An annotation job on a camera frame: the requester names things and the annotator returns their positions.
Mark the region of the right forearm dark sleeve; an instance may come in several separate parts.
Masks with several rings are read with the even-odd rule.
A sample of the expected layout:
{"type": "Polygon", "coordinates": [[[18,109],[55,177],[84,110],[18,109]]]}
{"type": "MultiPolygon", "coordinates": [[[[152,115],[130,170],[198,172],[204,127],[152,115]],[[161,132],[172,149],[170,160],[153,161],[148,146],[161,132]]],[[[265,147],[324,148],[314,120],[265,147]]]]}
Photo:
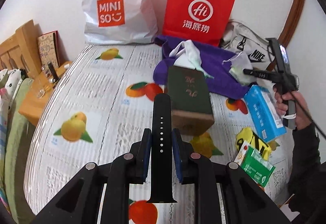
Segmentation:
{"type": "Polygon", "coordinates": [[[319,137],[310,124],[292,132],[292,172],[288,191],[289,208],[299,215],[293,223],[325,223],[325,163],[320,162],[319,137]]]}

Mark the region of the right hand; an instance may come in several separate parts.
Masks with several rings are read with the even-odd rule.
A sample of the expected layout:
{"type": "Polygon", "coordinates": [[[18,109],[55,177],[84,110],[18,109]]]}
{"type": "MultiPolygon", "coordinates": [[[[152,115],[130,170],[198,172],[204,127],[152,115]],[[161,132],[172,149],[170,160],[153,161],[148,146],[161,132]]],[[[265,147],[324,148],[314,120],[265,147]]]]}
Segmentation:
{"type": "Polygon", "coordinates": [[[273,86],[273,91],[276,100],[276,111],[280,116],[295,113],[296,118],[294,121],[298,130],[302,130],[312,123],[307,102],[299,91],[285,93],[276,84],[273,86]]]}

